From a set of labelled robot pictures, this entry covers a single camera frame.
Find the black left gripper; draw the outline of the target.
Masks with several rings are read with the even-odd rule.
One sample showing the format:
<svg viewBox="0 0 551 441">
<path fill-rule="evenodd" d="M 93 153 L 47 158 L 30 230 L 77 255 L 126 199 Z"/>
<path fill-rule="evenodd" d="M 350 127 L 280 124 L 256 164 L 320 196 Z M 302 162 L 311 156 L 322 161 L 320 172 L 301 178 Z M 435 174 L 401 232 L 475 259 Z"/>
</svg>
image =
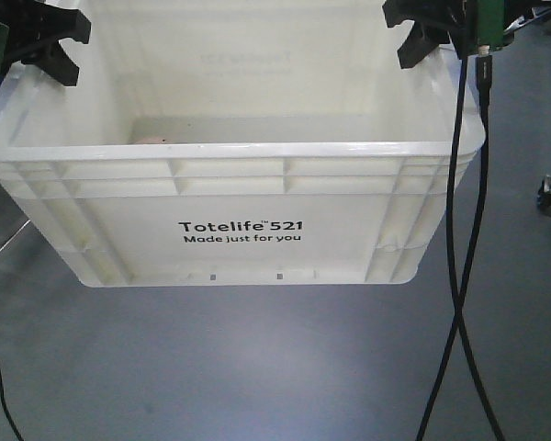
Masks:
<svg viewBox="0 0 551 441">
<path fill-rule="evenodd" d="M 8 60 L 34 65 L 61 85 L 77 86 L 79 67 L 59 42 L 89 42 L 91 22 L 79 9 L 35 0 L 0 0 L 0 23 L 9 26 Z"/>
</svg>

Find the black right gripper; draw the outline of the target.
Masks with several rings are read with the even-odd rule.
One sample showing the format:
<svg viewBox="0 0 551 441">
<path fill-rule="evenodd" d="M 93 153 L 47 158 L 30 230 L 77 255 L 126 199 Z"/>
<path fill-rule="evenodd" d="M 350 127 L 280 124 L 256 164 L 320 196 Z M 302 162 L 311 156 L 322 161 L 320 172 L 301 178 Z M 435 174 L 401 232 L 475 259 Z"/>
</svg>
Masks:
<svg viewBox="0 0 551 441">
<path fill-rule="evenodd" d="M 459 45 L 458 33 L 465 25 L 462 1 L 387 0 L 382 5 L 389 28 L 406 20 L 415 22 L 397 50 L 401 69 L 411 69 L 443 44 Z M 515 33 L 532 24 L 544 24 L 551 36 L 551 1 L 505 1 L 503 45 L 514 41 Z"/>
</svg>

